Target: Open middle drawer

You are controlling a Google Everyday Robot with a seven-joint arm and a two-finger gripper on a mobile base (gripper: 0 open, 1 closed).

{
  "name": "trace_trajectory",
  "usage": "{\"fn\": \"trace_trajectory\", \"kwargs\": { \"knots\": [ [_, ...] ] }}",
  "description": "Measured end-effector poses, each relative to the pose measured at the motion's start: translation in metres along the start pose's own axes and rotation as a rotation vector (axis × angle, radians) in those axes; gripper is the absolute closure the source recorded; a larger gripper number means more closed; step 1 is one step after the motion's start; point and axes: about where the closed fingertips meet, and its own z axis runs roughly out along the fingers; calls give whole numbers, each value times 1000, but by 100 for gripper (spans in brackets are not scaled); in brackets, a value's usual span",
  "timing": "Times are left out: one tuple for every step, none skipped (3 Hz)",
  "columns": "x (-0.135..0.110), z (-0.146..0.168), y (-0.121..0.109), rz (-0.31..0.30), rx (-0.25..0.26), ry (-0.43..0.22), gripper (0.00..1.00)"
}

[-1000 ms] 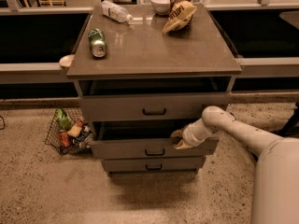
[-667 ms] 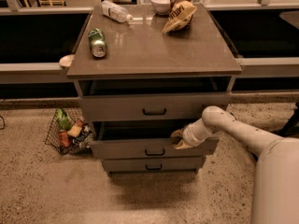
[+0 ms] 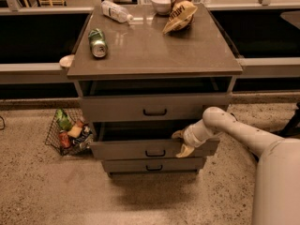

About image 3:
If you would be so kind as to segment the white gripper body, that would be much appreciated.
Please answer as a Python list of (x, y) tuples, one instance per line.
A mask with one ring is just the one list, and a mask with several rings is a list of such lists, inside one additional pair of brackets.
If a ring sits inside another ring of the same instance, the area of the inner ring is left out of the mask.
[(185, 144), (194, 148), (200, 147), (207, 139), (205, 128), (194, 125), (186, 127), (183, 136)]

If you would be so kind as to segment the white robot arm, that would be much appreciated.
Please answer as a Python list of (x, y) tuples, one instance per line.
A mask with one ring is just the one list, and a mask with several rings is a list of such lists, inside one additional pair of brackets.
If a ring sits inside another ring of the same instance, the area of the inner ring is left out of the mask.
[(249, 126), (210, 107), (200, 121), (173, 133), (174, 139), (182, 140), (176, 156), (188, 157), (220, 133), (230, 135), (259, 159), (251, 225), (300, 225), (300, 140)]

